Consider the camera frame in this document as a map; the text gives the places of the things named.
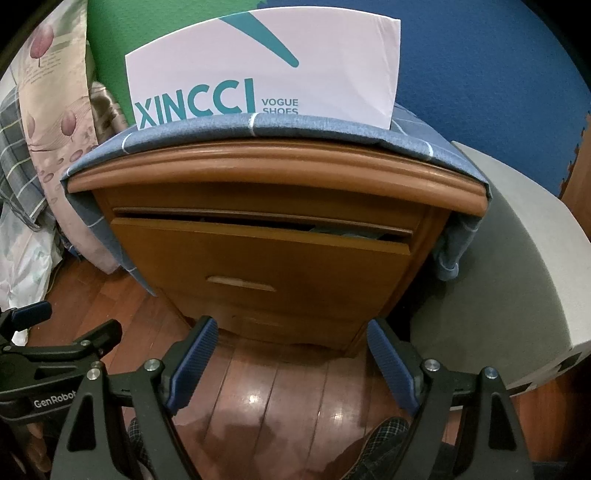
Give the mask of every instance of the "fabric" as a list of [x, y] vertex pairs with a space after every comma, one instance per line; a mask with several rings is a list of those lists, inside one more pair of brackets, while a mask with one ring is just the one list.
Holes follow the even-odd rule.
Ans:
[[127, 120], [115, 98], [101, 82], [92, 82], [89, 96], [96, 140], [101, 145], [125, 130], [128, 127]]
[[[248, 137], [317, 138], [382, 147], [477, 179], [486, 186], [490, 198], [488, 181], [472, 162], [434, 129], [400, 105], [394, 106], [390, 130], [332, 118], [272, 113], [213, 115], [140, 131], [133, 126], [73, 163], [64, 172], [62, 184], [65, 188], [67, 179], [79, 171], [132, 153], [200, 141]], [[111, 231], [92, 194], [82, 192], [66, 195], [74, 210], [117, 262], [151, 291]], [[437, 274], [442, 280], [450, 280], [457, 275], [459, 258], [471, 241], [473, 230], [478, 227], [474, 217], [459, 215], [458, 218], [472, 229], [455, 228], [455, 224], [451, 223], [450, 228], [445, 230], [446, 238], [434, 250]]]
[[106, 273], [118, 263], [66, 200], [60, 177], [97, 146], [87, 76], [86, 0], [63, 1], [13, 62], [21, 118], [41, 187], [74, 247]]
[[47, 206], [22, 127], [18, 90], [13, 88], [0, 103], [0, 204], [34, 232], [37, 217]]
[[357, 461], [340, 480], [363, 478], [363, 475], [368, 469], [368, 464], [371, 462], [372, 454], [389, 440], [397, 440], [399, 442], [402, 438], [401, 434], [408, 432], [408, 429], [408, 422], [402, 417], [390, 417], [384, 420], [369, 434]]
[[144, 445], [144, 440], [142, 438], [142, 432], [139, 429], [139, 422], [136, 417], [132, 418], [129, 422], [129, 428], [127, 430], [127, 435], [129, 436], [129, 442], [131, 443], [131, 448], [134, 451], [135, 457], [137, 458], [138, 462], [141, 465], [144, 465], [150, 474], [153, 472], [152, 463], [150, 462], [150, 457], [148, 456], [148, 451]]

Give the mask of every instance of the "wooden drawer front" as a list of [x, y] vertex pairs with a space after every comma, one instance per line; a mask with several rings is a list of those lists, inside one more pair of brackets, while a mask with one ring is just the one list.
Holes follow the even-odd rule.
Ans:
[[128, 218], [111, 226], [154, 287], [291, 315], [369, 320], [410, 260], [406, 244], [323, 233]]
[[163, 183], [95, 192], [104, 211], [211, 209], [267, 212], [373, 223], [414, 231], [426, 206], [387, 197], [291, 185]]
[[253, 340], [275, 343], [311, 343], [346, 350], [366, 320], [328, 320], [311, 316], [260, 312], [211, 299], [168, 291], [166, 295], [187, 317], [209, 315], [220, 328]]

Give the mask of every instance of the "pink leaf pattern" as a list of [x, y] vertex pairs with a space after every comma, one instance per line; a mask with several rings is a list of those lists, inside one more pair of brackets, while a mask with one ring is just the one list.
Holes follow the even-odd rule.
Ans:
[[70, 157], [70, 163], [74, 163], [76, 160], [78, 160], [83, 153], [84, 152], [82, 150], [76, 150]]
[[37, 30], [37, 34], [31, 43], [31, 58], [39, 60], [38, 66], [41, 66], [41, 57], [47, 53], [47, 50], [53, 43], [54, 33], [51, 25], [42, 25]]
[[75, 129], [76, 115], [74, 114], [74, 112], [72, 112], [72, 110], [66, 109], [66, 111], [64, 112], [64, 116], [61, 118], [61, 133], [63, 133], [67, 137], [70, 137], [70, 140], [72, 140], [72, 135]]
[[35, 119], [30, 113], [27, 114], [27, 132], [29, 134], [29, 138], [32, 138], [33, 133], [35, 133]]

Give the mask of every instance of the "wooden cabinet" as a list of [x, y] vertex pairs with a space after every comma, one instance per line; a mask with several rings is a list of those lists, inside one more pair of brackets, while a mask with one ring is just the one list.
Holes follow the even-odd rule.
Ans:
[[234, 140], [129, 155], [72, 177], [159, 294], [187, 317], [351, 350], [398, 301], [452, 210], [484, 186], [370, 148]]

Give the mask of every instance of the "gray plaid fabric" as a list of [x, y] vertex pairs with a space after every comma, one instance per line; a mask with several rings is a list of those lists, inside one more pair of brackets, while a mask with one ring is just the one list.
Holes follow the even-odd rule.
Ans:
[[3, 202], [31, 230], [40, 230], [36, 220], [47, 199], [25, 140], [17, 88], [0, 104], [0, 204]]
[[150, 457], [148, 456], [148, 451], [146, 450], [144, 439], [142, 438], [142, 432], [139, 429], [137, 417], [131, 419], [127, 435], [129, 435], [129, 441], [131, 442], [131, 447], [138, 462], [143, 463], [144, 466], [153, 474], [154, 470], [152, 468], [152, 462], [150, 462]]
[[357, 458], [351, 469], [341, 477], [341, 480], [365, 479], [369, 473], [367, 464], [371, 462], [374, 452], [384, 445], [384, 443], [392, 440], [397, 440], [395, 443], [396, 446], [401, 444], [404, 438], [401, 434], [408, 432], [408, 429], [408, 422], [402, 417], [390, 417], [384, 420], [369, 435], [359, 454], [359, 458]]

